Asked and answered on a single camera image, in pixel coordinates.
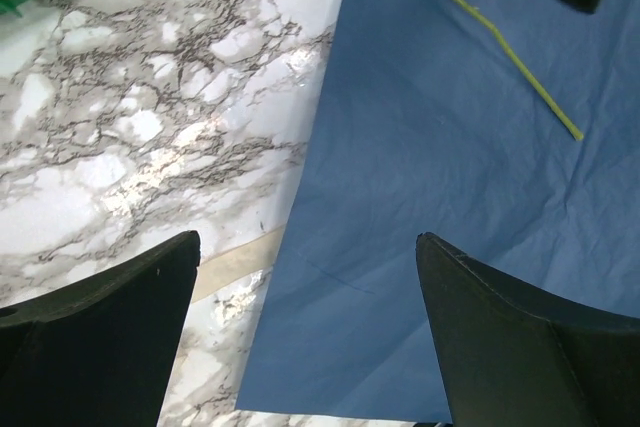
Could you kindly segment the white rose stem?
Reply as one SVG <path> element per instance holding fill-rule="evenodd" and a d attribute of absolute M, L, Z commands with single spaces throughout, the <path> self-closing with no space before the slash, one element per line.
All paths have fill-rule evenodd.
<path fill-rule="evenodd" d="M 504 51 L 509 60 L 514 64 L 514 66 L 518 69 L 518 71 L 522 74 L 522 76 L 526 79 L 526 81 L 531 85 L 531 87 L 537 92 L 537 94 L 543 99 L 543 101 L 550 108 L 552 113 L 556 116 L 556 118 L 561 122 L 564 128 L 570 133 L 570 135 L 576 141 L 582 141 L 584 139 L 584 133 L 575 125 L 575 123 L 566 115 L 566 113 L 562 110 L 562 108 L 558 105 L 558 103 L 552 98 L 549 92 L 544 88 L 544 86 L 539 82 L 539 80 L 532 74 L 532 72 L 528 69 L 528 67 L 522 62 L 522 60 L 518 57 L 512 47 L 504 38 L 503 34 L 500 30 L 487 18 L 485 17 L 477 7 L 472 6 L 466 0 L 451 0 L 457 6 L 459 6 L 463 11 L 465 11 L 468 15 L 470 15 L 475 21 L 481 24 L 485 29 L 487 29 L 490 34 L 495 38 L 501 49 Z"/>

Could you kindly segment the blue wrapping paper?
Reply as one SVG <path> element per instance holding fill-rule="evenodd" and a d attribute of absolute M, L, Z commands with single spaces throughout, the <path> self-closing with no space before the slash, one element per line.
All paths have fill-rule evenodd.
<path fill-rule="evenodd" d="M 639 0 L 342 0 L 236 406 L 446 422 L 415 246 L 639 313 Z"/>

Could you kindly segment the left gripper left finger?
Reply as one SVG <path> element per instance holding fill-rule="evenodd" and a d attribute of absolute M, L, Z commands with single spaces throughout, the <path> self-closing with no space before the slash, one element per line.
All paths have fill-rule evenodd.
<path fill-rule="evenodd" d="M 186 231 L 2 308 L 2 425 L 156 425 L 198 266 Z"/>

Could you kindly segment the beige ribbon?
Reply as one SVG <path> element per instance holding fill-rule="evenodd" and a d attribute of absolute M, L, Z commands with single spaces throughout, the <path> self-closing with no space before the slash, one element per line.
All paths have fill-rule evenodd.
<path fill-rule="evenodd" d="M 198 302 L 246 275 L 270 268 L 278 255 L 283 234 L 284 228 L 280 227 L 202 263 L 191 302 Z"/>

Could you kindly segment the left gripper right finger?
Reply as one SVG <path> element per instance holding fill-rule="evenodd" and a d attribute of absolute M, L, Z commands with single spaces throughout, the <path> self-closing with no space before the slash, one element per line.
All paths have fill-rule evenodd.
<path fill-rule="evenodd" d="M 636 426 L 639 321 L 486 265 L 433 233 L 416 264 L 455 426 Z"/>

